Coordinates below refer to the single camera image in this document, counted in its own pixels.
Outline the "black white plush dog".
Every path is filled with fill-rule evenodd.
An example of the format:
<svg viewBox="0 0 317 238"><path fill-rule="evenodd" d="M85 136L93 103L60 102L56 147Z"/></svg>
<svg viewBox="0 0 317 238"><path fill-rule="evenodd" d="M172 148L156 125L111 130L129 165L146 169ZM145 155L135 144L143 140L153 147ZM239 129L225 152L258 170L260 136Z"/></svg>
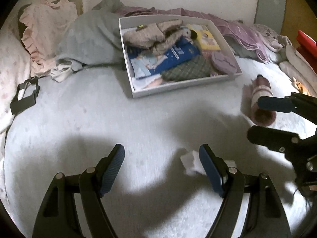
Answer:
<svg viewBox="0 0 317 238"><path fill-rule="evenodd" d="M180 29L180 33L188 42L194 42L198 37L196 31L188 28Z"/></svg>

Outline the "yellow tissue pack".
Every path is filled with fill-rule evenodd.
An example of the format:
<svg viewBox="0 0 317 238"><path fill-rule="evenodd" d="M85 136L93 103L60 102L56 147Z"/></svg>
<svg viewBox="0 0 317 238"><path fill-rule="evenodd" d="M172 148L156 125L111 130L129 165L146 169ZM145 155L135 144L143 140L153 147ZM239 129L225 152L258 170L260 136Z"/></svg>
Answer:
<svg viewBox="0 0 317 238"><path fill-rule="evenodd" d="M201 51L220 51L217 41L207 26L199 24L186 24L191 31L191 38Z"/></svg>

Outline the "white crumpled paper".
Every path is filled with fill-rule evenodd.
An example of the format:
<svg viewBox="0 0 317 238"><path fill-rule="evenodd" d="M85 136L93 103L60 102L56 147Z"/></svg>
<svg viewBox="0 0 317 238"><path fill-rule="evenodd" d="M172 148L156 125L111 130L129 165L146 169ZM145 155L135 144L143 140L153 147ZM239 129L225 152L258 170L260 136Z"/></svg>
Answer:
<svg viewBox="0 0 317 238"><path fill-rule="evenodd" d="M221 178L223 178L223 176L221 176L221 173L218 172L218 165L224 167L225 170L228 170L230 174L238 173L238 169L236 169L236 164L234 161L225 161L215 155L213 156L213 160L211 160L212 164L207 165L207 170L204 168L200 154L197 151L188 152L182 155L180 157L180 160L188 174L192 174L195 172L207 177L215 177L215 175L218 174Z"/></svg>

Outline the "dark blue wipes pack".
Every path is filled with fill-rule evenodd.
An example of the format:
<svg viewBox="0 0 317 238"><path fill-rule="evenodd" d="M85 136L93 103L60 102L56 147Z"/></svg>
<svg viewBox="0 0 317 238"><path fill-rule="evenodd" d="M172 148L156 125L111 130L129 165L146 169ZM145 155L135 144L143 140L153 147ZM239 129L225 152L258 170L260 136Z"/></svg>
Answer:
<svg viewBox="0 0 317 238"><path fill-rule="evenodd" d="M199 49L185 38L178 40L172 48L161 55L155 55L151 51L141 48L127 47L127 55L136 79L160 74L165 70L191 60L199 54Z"/></svg>

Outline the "white socks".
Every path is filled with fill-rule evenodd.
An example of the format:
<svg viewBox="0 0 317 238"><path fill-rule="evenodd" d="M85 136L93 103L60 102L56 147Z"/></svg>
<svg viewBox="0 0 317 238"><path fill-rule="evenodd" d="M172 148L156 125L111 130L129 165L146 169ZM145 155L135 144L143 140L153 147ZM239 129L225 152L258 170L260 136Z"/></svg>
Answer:
<svg viewBox="0 0 317 238"><path fill-rule="evenodd" d="M59 64L58 66L55 66L51 69L49 75L55 82L61 83L72 73L73 70L70 64Z"/></svg>

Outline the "grey green blanket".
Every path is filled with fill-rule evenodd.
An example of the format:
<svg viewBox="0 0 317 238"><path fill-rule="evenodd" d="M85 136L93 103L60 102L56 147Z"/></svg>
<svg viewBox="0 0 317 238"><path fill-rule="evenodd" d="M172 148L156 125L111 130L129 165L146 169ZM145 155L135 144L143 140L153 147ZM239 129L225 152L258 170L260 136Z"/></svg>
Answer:
<svg viewBox="0 0 317 238"><path fill-rule="evenodd" d="M68 27L57 45L57 65L70 64L74 71L84 65L118 64L123 61L119 15L120 0L102 0Z"/></svg>

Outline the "purple striped blanket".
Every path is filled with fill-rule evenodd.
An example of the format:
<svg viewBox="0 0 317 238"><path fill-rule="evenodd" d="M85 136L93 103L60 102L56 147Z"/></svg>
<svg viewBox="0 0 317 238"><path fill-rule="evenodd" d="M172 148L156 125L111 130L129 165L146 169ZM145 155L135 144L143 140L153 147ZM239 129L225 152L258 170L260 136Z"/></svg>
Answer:
<svg viewBox="0 0 317 238"><path fill-rule="evenodd" d="M206 25L208 30L216 37L216 40L220 42L220 47L225 47L224 38L229 37L241 48L254 52L255 58L259 61L269 62L269 57L260 34L243 23L224 20L210 13L191 11L183 8L161 10L155 7L127 7L124 5L122 8L116 10L115 13L122 17L147 15L154 15L162 19L180 17L186 23Z"/></svg>

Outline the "lilac foam pad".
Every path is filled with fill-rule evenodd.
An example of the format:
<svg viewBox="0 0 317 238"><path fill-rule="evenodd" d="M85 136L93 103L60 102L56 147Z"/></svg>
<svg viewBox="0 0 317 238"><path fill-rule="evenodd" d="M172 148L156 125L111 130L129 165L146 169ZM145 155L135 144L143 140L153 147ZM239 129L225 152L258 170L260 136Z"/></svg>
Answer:
<svg viewBox="0 0 317 238"><path fill-rule="evenodd" d="M218 71L227 75L232 75L238 72L235 61L223 54L221 51L211 52L211 62Z"/></svg>

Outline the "pink ruffled pillow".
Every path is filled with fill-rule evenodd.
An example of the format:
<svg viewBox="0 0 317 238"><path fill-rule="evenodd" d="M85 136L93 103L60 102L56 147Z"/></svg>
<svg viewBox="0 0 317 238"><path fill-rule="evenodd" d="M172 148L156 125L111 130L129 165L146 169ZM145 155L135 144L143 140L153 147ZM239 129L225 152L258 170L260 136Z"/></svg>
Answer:
<svg viewBox="0 0 317 238"><path fill-rule="evenodd" d="M68 0L40 0L23 10L21 41L31 56L32 77L47 76L56 66L57 45L77 17L75 3Z"/></svg>

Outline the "cream plush pillow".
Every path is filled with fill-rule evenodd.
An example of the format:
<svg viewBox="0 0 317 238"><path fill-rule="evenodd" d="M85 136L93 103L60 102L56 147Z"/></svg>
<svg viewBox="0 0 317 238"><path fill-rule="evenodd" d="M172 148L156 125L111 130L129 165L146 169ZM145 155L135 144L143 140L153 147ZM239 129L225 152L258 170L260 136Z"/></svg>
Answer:
<svg viewBox="0 0 317 238"><path fill-rule="evenodd" d="M292 45L287 44L278 53L268 48L265 51L270 62L278 64L291 80L303 84L310 95L316 97L316 72Z"/></svg>

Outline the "black rectangular frame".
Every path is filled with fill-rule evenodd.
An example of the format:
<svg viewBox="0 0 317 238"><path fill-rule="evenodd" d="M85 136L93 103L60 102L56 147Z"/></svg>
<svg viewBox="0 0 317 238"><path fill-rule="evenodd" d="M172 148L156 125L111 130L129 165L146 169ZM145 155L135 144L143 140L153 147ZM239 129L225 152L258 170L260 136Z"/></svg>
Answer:
<svg viewBox="0 0 317 238"><path fill-rule="evenodd" d="M33 91L26 95L28 87L33 87ZM19 114L28 108L36 105L36 99L40 91L40 85L37 77L31 77L23 83L18 84L16 94L10 103L10 110L13 115Z"/></svg>

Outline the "white shallow tray box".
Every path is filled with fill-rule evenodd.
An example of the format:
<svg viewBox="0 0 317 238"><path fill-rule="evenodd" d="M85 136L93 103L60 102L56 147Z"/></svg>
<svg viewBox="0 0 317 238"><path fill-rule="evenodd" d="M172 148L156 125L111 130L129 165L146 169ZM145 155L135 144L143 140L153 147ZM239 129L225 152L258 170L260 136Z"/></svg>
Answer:
<svg viewBox="0 0 317 238"><path fill-rule="evenodd" d="M134 98L242 74L211 20L167 14L122 17L119 31Z"/></svg>

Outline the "orange cloth toy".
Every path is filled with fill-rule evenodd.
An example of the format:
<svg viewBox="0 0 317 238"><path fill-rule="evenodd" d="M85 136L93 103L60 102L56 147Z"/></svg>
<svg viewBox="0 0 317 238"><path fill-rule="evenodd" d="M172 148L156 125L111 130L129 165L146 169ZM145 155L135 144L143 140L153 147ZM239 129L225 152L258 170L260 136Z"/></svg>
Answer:
<svg viewBox="0 0 317 238"><path fill-rule="evenodd" d="M300 83L296 78L292 78L292 85L303 95L308 95L310 96L310 93L308 91L308 89L302 84Z"/></svg>

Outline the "light patterned garment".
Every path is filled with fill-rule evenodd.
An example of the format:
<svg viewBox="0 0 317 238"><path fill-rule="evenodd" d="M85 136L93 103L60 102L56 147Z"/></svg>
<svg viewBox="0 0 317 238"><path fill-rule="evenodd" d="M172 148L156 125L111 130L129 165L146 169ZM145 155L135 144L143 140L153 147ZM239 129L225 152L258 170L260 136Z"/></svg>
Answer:
<svg viewBox="0 0 317 238"><path fill-rule="evenodd" d="M272 52L278 53L287 45L292 46L292 42L287 36L278 34L266 25L253 24L250 28L258 34L264 45Z"/></svg>

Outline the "beige plaid pouch brown button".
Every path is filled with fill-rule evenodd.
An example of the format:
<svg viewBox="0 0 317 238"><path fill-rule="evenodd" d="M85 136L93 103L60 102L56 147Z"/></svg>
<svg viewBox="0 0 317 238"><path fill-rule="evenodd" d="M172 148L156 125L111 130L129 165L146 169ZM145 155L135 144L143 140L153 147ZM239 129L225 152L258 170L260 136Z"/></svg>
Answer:
<svg viewBox="0 0 317 238"><path fill-rule="evenodd" d="M129 46L148 49L155 55L161 55L183 38L180 33L183 28L187 27L183 26L180 19L151 23L127 31L123 34L123 40Z"/></svg>

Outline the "round pink puff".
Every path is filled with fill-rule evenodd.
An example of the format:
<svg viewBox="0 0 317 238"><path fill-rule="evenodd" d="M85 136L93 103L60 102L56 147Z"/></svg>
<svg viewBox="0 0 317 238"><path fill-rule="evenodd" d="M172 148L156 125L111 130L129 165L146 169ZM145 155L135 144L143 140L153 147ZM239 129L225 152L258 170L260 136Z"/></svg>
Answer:
<svg viewBox="0 0 317 238"><path fill-rule="evenodd" d="M157 78L155 80L153 80L152 82L150 82L150 84L148 84L147 86L144 87L144 89L149 89L149 88L155 88L157 86L160 86L164 84L164 80L163 78Z"/></svg>

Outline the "pink floral pillow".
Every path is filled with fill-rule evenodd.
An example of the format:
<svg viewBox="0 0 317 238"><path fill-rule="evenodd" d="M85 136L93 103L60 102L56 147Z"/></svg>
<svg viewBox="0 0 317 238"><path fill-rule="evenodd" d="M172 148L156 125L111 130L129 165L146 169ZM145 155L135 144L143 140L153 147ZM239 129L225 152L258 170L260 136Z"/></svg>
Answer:
<svg viewBox="0 0 317 238"><path fill-rule="evenodd" d="M17 86L29 78L31 62L29 53L11 31L1 34L1 132L12 122L10 103Z"/></svg>

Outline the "red object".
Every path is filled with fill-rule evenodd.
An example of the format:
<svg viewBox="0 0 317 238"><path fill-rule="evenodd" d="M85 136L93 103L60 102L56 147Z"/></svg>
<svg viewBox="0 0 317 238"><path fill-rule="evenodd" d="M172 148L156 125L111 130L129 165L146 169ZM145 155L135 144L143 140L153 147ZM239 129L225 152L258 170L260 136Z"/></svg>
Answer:
<svg viewBox="0 0 317 238"><path fill-rule="evenodd" d="M304 57L304 59L316 72L316 41L301 30L298 30L296 39L300 44L300 46L297 48L297 51Z"/></svg>

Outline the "green plaid pouch pink button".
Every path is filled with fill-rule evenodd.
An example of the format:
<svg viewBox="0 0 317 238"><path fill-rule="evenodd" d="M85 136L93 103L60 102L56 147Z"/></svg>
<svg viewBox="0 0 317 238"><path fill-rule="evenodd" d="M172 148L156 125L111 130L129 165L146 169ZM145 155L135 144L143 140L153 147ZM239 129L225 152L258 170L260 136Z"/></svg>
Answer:
<svg viewBox="0 0 317 238"><path fill-rule="evenodd" d="M189 61L163 71L161 77L166 82L180 82L210 77L212 71L212 65L202 55L197 55Z"/></svg>

